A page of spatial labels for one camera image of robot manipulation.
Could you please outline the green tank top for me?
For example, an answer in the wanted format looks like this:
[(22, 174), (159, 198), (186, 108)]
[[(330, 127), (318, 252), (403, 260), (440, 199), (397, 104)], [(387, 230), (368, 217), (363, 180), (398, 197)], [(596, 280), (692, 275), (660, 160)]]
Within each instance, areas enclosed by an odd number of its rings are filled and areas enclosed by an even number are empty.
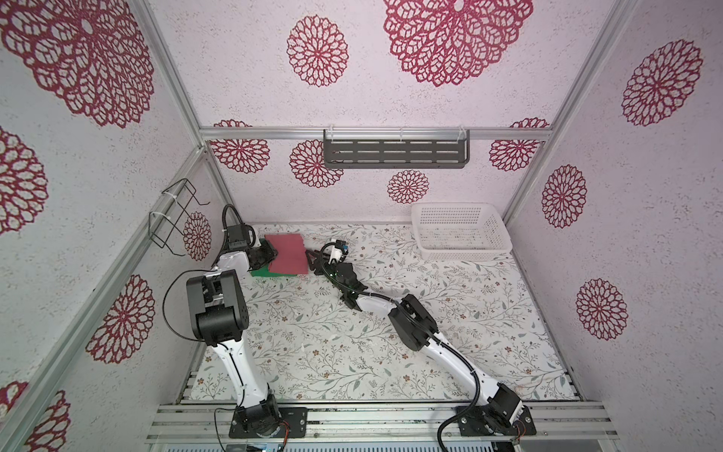
[(305, 248), (300, 239), (262, 238), (257, 248), (249, 252), (250, 273), (256, 277), (299, 276), (308, 272)]

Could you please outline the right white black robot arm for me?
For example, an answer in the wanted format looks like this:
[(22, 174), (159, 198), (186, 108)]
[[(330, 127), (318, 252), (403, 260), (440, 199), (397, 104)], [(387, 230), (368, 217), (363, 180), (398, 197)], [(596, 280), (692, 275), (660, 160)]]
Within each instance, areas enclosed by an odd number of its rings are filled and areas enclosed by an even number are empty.
[(408, 293), (402, 299), (394, 299), (370, 291), (357, 279), (352, 263), (321, 250), (307, 250), (305, 254), (310, 270), (340, 291), (344, 305), (389, 320), (407, 348), (425, 354), (468, 391), (474, 409), (480, 408), (506, 428), (523, 417), (525, 405), (520, 396), (454, 348), (414, 295)]

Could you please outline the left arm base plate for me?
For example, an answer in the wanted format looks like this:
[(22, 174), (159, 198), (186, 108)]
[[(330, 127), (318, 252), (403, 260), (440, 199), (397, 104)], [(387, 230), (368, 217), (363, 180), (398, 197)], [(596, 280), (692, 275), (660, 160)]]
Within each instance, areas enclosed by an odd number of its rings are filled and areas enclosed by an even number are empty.
[(278, 408), (270, 410), (257, 405), (238, 407), (233, 413), (229, 437), (236, 439), (304, 438), (306, 436), (308, 409)]

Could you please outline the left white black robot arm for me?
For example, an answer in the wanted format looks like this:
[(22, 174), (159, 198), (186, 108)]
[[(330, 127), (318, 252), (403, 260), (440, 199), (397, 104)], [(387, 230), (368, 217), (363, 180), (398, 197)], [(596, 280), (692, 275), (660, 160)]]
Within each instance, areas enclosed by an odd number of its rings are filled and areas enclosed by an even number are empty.
[(241, 281), (258, 252), (228, 250), (212, 269), (186, 282), (192, 333), (222, 361), (235, 389), (237, 422), (248, 431), (281, 421), (277, 401), (252, 357), (248, 339), (250, 314)]

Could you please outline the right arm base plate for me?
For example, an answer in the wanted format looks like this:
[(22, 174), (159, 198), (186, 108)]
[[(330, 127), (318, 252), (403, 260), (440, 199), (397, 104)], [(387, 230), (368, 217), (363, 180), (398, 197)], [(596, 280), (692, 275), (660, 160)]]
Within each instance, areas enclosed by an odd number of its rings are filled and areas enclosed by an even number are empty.
[(463, 437), (497, 435), (517, 438), (535, 436), (538, 433), (532, 414), (526, 405), (523, 405), (522, 413), (512, 421), (494, 412), (489, 405), (475, 406), (464, 414), (463, 411), (466, 409), (467, 406), (456, 408), (456, 414), (461, 415), (458, 426)]

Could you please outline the pink tank top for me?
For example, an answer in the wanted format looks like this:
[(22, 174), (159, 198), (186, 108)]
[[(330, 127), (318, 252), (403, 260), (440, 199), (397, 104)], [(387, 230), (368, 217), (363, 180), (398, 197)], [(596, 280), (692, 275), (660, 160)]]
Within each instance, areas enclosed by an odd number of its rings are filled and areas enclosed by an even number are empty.
[(265, 239), (277, 251), (277, 258), (268, 265), (274, 274), (305, 275), (308, 273), (306, 248), (299, 234), (266, 235)]

